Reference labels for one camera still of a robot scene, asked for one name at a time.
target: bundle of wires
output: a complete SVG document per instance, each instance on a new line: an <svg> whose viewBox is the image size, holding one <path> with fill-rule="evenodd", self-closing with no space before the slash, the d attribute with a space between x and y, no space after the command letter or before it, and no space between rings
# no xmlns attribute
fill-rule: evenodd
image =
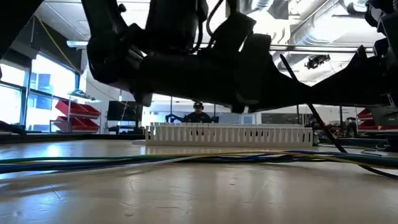
<svg viewBox="0 0 398 224"><path fill-rule="evenodd" d="M282 152L217 152L211 154L166 154L122 157L36 157L0 160L0 174L22 171L90 170L131 164L154 162L201 163L288 163L288 162L342 162L360 166L398 169L398 159L341 152L282 151Z"/></svg>

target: man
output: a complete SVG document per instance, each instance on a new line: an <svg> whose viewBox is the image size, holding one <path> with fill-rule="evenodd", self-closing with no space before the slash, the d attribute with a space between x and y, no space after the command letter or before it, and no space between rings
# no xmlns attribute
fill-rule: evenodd
<svg viewBox="0 0 398 224"><path fill-rule="evenodd" d="M193 104L194 112L188 114L184 117L183 122L191 122L191 123L210 123L211 118L205 112L203 112L203 103L196 101Z"/></svg>

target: ceiling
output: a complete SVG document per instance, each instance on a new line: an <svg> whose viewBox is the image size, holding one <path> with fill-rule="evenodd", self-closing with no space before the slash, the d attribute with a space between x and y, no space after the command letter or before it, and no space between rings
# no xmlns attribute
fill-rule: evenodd
<svg viewBox="0 0 398 224"><path fill-rule="evenodd" d="M214 8L217 1L207 0L210 10ZM290 31L325 1L289 0L289 20L257 21L258 30L273 36L273 44L284 44L290 38ZM122 13L126 23L129 25L135 22L141 28L145 28L149 2L150 0L119 0L118 3L123 3L127 8L127 12ZM212 18L210 24L212 30L215 30L225 20L225 8L225 3L223 3ZM80 0L45 0L36 15L70 40L88 40L90 38L90 28ZM368 26L366 21L358 22L357 20L355 26L347 28L344 35L335 39L330 45L356 47L362 44L372 46L375 40L381 38L383 36L377 34L375 28ZM209 36L205 32L203 42L207 42L208 39ZM308 85L313 85L342 69L353 56L353 54L330 54L330 62L315 70L308 70L304 67L307 61L305 57L308 56L308 53L294 52L294 54L306 54L303 57L298 57L300 60L294 63L293 69L297 72L299 80Z"/></svg>

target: table surface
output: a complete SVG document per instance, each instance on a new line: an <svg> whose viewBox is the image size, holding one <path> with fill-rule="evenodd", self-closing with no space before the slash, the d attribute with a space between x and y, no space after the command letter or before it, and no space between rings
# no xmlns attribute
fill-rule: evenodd
<svg viewBox="0 0 398 224"><path fill-rule="evenodd" d="M3 145L0 158L231 150L237 149L145 147L141 141L95 140ZM169 164L66 182L59 179L54 184L0 185L0 223L385 224L397 219L398 180L331 162Z"/></svg>

